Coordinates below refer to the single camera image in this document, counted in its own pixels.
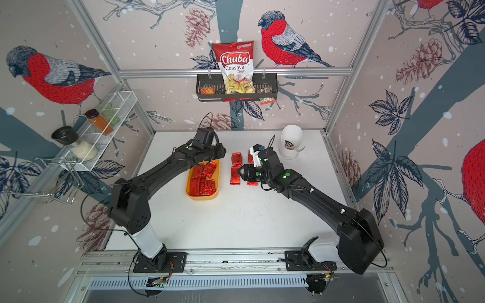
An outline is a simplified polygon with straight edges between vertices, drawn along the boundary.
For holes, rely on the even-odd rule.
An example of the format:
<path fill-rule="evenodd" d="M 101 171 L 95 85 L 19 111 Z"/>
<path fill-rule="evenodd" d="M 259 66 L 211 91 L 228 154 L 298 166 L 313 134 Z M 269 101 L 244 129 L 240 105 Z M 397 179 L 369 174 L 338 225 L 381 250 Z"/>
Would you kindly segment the green item on shelf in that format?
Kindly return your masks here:
<path fill-rule="evenodd" d="M 120 119 L 117 116 L 116 112 L 117 110 L 112 103 L 107 104 L 101 111 L 101 115 L 112 127 L 116 126 L 120 122 Z"/>

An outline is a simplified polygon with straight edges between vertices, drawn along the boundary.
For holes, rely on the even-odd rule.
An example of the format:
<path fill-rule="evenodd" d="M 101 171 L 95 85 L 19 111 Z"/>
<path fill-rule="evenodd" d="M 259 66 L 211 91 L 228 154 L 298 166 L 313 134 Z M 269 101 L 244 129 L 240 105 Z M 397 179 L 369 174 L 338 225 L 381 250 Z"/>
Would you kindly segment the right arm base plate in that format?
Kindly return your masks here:
<path fill-rule="evenodd" d="M 336 271 L 334 261 L 318 262 L 309 253 L 302 251 L 285 251 L 282 261 L 287 271 Z"/>

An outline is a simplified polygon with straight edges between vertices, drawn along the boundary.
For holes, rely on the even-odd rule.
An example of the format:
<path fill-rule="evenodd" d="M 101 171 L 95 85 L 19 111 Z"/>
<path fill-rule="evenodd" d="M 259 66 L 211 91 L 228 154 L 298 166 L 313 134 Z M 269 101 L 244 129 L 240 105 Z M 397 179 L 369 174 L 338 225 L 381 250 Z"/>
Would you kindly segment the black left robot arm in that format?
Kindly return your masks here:
<path fill-rule="evenodd" d="M 121 178 L 114 183 L 108 216 L 131 236 L 149 268 L 162 271 L 169 264 L 167 248 L 150 223 L 151 197 L 179 174 L 202 162 L 222 159 L 225 154 L 213 128 L 198 128 L 194 138 L 175 148 L 160 164 L 135 178 Z"/>

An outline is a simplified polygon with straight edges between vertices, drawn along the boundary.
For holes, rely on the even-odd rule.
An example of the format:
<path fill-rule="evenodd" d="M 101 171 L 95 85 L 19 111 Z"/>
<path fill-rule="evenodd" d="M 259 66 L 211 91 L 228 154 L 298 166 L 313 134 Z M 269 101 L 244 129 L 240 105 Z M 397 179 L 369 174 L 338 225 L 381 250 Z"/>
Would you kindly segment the Chuba cassava chips bag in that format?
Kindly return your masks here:
<path fill-rule="evenodd" d="M 254 42 L 214 44 L 212 49 L 222 72 L 226 93 L 255 93 Z"/>

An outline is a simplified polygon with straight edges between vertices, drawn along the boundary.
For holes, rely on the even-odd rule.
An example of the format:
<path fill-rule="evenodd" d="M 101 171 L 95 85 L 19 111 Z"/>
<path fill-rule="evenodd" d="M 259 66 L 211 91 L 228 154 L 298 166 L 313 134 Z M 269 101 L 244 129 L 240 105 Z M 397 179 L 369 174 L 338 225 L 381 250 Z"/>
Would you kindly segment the orange spice bottle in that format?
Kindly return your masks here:
<path fill-rule="evenodd" d="M 104 136 L 111 134 L 114 130 L 105 120 L 97 109 L 91 109 L 85 113 L 88 121 L 102 133 Z"/>

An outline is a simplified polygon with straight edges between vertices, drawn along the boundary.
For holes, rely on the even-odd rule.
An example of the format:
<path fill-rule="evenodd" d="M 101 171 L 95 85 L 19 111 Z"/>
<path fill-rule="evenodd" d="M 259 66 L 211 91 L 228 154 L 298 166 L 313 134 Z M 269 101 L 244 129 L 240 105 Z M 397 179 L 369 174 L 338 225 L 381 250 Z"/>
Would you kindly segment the white mug with logo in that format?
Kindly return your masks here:
<path fill-rule="evenodd" d="M 305 147 L 303 146 L 303 130 L 296 125 L 287 125 L 280 136 L 280 155 L 285 159 L 296 159 L 301 151 Z"/>

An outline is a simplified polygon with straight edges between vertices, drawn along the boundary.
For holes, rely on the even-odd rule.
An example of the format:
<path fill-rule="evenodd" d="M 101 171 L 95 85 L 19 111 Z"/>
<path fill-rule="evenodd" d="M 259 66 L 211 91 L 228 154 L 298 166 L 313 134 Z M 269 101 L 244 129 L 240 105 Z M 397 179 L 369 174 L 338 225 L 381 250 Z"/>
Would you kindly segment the black lid rice jar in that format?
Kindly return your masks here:
<path fill-rule="evenodd" d="M 81 138 L 71 126 L 58 128 L 52 133 L 51 138 L 66 146 L 78 160 L 89 161 L 98 155 L 97 148 Z"/>

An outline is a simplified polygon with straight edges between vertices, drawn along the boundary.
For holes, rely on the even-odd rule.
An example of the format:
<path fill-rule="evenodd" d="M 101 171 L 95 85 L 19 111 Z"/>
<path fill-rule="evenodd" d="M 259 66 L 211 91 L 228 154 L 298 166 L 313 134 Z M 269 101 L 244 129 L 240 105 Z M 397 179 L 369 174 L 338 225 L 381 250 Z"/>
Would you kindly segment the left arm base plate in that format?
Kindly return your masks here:
<path fill-rule="evenodd" d="M 154 259 L 139 254 L 135 259 L 134 273 L 183 273 L 187 253 L 160 253 Z"/>

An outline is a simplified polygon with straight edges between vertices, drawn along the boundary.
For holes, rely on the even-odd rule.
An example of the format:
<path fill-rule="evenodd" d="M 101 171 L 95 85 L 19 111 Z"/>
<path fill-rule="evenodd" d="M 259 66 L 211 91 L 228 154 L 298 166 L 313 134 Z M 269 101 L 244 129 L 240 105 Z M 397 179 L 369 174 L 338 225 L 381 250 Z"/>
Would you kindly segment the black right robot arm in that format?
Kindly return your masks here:
<path fill-rule="evenodd" d="M 253 163 L 238 169 L 240 177 L 259 182 L 261 186 L 267 185 L 265 191 L 282 194 L 322 219 L 338 236 L 338 256 L 351 271 L 364 274 L 383 253 L 383 239 L 371 212 L 357 211 L 321 192 L 300 173 L 286 169 L 272 147 L 256 144 L 249 152 Z"/>

